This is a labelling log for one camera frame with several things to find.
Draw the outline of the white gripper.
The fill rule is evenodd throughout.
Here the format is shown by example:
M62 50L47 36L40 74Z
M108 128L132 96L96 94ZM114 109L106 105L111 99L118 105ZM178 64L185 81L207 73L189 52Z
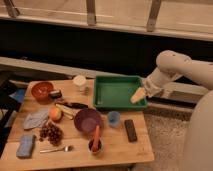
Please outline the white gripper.
M139 87L136 92L131 97L130 101L135 104L139 102L140 100L144 99L146 97L146 94L148 97L153 97L154 95L158 94L162 88L163 88L163 81L161 79L153 78L151 76L148 76L144 80L144 88Z

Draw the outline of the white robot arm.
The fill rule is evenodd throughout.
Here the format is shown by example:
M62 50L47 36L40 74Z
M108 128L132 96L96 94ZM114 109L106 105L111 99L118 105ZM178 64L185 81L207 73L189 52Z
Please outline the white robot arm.
M171 50L162 51L156 58L157 67L143 80L130 101L137 103L145 97L158 94L163 86L184 76L213 90L213 62L192 60L189 56Z

